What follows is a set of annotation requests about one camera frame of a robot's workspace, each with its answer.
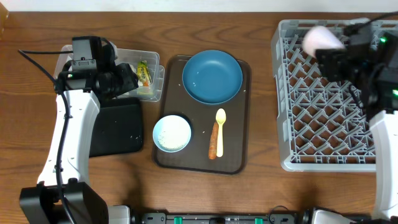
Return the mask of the green yellow snack wrapper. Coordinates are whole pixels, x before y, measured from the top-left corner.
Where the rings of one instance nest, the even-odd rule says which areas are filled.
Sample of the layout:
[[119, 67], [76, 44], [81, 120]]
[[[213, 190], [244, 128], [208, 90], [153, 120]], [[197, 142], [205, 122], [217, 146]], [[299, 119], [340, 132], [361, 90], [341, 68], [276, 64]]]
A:
[[143, 86], [151, 86], [152, 78], [147, 68], [147, 61], [142, 60], [137, 64], [137, 72], [136, 72], [139, 81]]

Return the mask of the pink white cup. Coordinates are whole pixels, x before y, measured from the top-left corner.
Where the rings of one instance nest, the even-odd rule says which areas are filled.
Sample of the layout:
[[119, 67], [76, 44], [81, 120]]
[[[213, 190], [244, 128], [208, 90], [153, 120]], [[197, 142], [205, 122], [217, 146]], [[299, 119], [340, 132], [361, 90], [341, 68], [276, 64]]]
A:
[[315, 58], [316, 50], [344, 49], [345, 46], [326, 27], [312, 27], [304, 36], [302, 41], [303, 51]]

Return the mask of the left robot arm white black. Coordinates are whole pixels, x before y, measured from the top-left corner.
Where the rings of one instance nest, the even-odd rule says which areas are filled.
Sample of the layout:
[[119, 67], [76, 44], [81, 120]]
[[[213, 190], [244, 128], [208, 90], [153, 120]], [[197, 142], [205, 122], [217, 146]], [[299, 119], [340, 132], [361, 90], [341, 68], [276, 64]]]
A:
[[57, 118], [52, 143], [35, 187], [21, 190], [29, 223], [132, 223], [126, 205], [109, 206], [91, 188], [91, 156], [136, 152], [143, 146], [137, 98], [120, 98], [138, 87], [135, 68], [120, 63], [99, 70], [63, 70], [57, 78]]

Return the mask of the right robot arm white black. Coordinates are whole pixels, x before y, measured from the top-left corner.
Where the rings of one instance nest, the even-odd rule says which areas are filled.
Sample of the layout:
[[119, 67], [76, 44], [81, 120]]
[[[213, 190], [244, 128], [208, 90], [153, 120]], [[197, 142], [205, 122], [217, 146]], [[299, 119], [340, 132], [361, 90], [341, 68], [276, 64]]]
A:
[[385, 32], [372, 49], [370, 22], [345, 27], [343, 43], [323, 26], [304, 37], [304, 51], [317, 59], [330, 82], [360, 90], [354, 102], [366, 113], [376, 151], [376, 201], [371, 223], [397, 223], [397, 33]]

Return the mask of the clear plastic waste bin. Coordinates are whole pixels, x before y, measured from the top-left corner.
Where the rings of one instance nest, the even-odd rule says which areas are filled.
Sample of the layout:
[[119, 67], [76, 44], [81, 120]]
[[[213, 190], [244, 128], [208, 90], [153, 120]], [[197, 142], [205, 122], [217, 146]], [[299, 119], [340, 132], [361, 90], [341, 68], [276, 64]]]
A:
[[150, 75], [151, 85], [142, 86], [135, 90], [117, 96], [117, 98], [138, 98], [141, 101], [158, 102], [162, 96], [162, 89], [164, 86], [165, 68], [160, 65], [160, 56], [157, 52], [131, 50], [131, 49], [117, 49], [116, 65], [120, 63], [129, 63], [134, 67], [134, 72], [139, 62], [146, 61], [147, 71]]

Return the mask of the black waste tray bin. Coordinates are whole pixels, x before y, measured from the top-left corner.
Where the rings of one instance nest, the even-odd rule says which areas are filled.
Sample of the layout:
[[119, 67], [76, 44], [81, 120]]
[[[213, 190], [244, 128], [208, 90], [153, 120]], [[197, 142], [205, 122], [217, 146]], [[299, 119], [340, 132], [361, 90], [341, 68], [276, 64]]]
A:
[[140, 100], [118, 98], [102, 102], [93, 128], [90, 157], [138, 152], [143, 145]]

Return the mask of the grey dishwasher rack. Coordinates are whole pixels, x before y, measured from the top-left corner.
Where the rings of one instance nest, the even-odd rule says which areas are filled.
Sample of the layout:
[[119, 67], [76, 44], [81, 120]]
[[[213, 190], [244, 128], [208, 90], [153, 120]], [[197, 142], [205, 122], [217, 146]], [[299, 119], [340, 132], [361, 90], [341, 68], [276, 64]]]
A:
[[[345, 27], [367, 20], [283, 20], [271, 40], [277, 90], [277, 131], [281, 166], [291, 172], [374, 172], [376, 151], [366, 113], [354, 102], [361, 92], [350, 82], [329, 82], [316, 58], [303, 51], [305, 34], [328, 29], [348, 45]], [[372, 49], [396, 21], [370, 23]]]

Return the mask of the brown serving tray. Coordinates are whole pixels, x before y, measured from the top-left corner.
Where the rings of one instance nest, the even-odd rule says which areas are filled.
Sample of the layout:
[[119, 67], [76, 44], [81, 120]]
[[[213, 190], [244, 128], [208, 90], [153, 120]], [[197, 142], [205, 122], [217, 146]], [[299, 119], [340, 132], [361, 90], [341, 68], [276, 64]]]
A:
[[[245, 61], [238, 60], [243, 71], [243, 84], [238, 94], [221, 105], [206, 105], [193, 99], [183, 86], [182, 72], [189, 59], [189, 56], [178, 55], [169, 60], [160, 117], [178, 115], [185, 118], [192, 129], [192, 137], [187, 146], [178, 152], [164, 152], [154, 146], [153, 160], [165, 168], [237, 174], [245, 168], [248, 151], [251, 68]], [[223, 125], [224, 153], [222, 157], [210, 159], [210, 137], [219, 108], [226, 111], [226, 122]]]

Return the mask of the light blue bowl with rice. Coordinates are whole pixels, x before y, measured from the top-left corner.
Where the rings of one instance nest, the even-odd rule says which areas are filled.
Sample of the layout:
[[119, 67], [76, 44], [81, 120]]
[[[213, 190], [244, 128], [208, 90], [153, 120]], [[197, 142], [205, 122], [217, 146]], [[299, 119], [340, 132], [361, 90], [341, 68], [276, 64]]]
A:
[[184, 149], [190, 142], [192, 129], [189, 122], [178, 115], [168, 115], [156, 122], [152, 138], [158, 149], [174, 153]]

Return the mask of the dark blue plate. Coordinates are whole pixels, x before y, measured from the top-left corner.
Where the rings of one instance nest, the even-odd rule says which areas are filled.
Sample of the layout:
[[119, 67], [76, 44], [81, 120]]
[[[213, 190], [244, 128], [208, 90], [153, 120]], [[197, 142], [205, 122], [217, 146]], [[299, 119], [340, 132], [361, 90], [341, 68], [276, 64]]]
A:
[[243, 84], [243, 71], [232, 55], [220, 50], [205, 50], [187, 60], [182, 83], [193, 99], [219, 105], [238, 94]]

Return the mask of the pale yellow plastic spoon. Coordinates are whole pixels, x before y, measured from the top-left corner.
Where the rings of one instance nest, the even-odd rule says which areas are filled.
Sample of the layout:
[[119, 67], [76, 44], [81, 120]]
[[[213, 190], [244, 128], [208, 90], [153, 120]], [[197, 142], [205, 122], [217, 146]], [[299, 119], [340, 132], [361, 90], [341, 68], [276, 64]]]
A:
[[226, 112], [223, 108], [220, 108], [216, 112], [216, 122], [218, 123], [218, 139], [217, 139], [217, 151], [216, 156], [223, 156], [223, 125], [226, 121]]

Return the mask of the orange carrot stick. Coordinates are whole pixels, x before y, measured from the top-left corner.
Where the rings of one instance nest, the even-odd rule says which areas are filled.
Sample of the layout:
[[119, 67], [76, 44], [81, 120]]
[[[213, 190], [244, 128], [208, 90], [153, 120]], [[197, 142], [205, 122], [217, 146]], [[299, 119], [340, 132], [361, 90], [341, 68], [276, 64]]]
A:
[[209, 159], [216, 159], [217, 141], [218, 141], [218, 123], [214, 122], [211, 136], [210, 136], [210, 143], [209, 143], [209, 150], [208, 150], [208, 158]]

